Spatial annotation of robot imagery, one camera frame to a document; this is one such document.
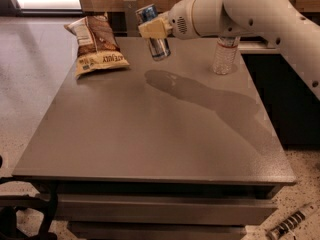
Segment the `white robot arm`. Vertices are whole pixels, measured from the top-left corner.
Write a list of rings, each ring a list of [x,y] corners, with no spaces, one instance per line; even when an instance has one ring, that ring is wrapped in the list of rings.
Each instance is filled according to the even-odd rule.
[[[289,0],[182,0],[139,32],[145,39],[260,36],[320,99],[320,26]]]

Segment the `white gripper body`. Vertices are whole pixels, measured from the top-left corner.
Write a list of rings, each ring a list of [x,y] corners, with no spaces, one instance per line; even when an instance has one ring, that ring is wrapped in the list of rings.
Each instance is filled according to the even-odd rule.
[[[179,39],[188,40],[198,38],[194,22],[193,7],[196,0],[182,0],[176,3],[168,12],[172,34]]]

